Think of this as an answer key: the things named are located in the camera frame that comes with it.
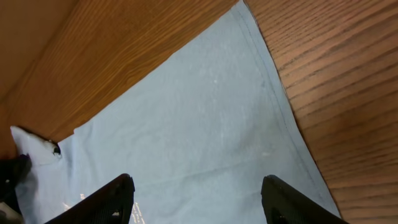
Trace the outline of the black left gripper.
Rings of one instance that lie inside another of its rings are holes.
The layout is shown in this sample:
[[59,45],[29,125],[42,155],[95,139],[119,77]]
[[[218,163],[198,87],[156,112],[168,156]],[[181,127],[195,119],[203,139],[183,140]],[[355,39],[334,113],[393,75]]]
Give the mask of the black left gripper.
[[30,157],[22,154],[14,159],[1,159],[1,202],[21,215],[15,187],[30,169]]

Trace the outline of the light blue printed t-shirt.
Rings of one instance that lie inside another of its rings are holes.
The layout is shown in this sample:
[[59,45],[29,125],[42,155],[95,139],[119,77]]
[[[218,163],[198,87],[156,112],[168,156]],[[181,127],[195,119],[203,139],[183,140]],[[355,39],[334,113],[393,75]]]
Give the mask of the light blue printed t-shirt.
[[18,127],[32,168],[16,187],[26,223],[45,223],[122,173],[132,223],[264,223],[274,174],[338,209],[298,130],[256,21],[242,1],[59,144]]

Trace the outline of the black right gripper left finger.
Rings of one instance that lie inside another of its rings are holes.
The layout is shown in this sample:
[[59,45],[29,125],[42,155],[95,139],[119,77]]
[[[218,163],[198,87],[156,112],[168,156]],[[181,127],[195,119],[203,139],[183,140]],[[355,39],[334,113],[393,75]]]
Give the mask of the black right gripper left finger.
[[134,191],[132,177],[121,174],[46,224],[128,224]]

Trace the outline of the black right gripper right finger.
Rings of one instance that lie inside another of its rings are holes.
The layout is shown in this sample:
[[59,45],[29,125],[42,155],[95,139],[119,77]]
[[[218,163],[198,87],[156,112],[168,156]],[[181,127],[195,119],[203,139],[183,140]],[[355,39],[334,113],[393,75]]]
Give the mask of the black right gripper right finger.
[[261,196],[267,224],[348,224],[275,175],[264,177]]

